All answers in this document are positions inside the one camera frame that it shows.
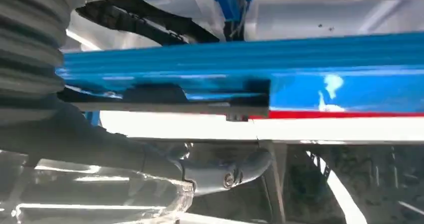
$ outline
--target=blue frame rail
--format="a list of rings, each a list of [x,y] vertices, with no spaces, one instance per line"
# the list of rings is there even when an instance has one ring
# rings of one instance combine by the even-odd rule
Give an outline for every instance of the blue frame rail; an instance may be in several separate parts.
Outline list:
[[[424,111],[424,33],[74,53],[56,72],[96,93],[172,83],[219,100],[254,96],[245,83],[261,79],[271,110]]]

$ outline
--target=clear plastic cover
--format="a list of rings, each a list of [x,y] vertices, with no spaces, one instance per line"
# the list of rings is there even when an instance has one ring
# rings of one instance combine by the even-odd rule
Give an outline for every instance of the clear plastic cover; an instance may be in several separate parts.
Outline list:
[[[133,170],[46,159],[20,168],[0,206],[12,223],[172,223],[194,196],[191,183]]]

